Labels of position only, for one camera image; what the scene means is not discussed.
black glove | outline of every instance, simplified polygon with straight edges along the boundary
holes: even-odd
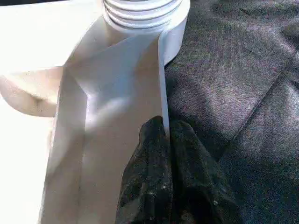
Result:
[[[233,193],[192,127],[162,118],[141,127],[122,179],[116,224],[240,224]]]

hand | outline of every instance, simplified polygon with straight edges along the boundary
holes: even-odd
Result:
[[[192,127],[172,121],[171,146],[162,118],[140,130],[123,175],[116,224],[239,224],[233,193],[219,164]]]

black fabric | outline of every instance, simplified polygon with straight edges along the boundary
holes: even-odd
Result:
[[[165,68],[171,119],[193,127],[248,224],[299,223],[299,3],[197,0]]]

dark cloth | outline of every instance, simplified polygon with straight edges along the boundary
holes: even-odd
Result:
[[[192,0],[171,119],[219,161],[248,224],[299,223],[299,3]]]
[[[140,130],[123,174],[116,224],[241,224],[235,197],[219,164],[183,121],[162,118]]]

finger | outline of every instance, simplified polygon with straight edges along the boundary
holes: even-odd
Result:
[[[181,193],[188,201],[184,206],[200,222],[211,219],[213,223],[242,223],[224,173],[193,128],[183,121],[173,121],[170,127]]]
[[[139,144],[122,180],[116,223],[169,219],[172,199],[170,146],[162,117],[140,129]]]

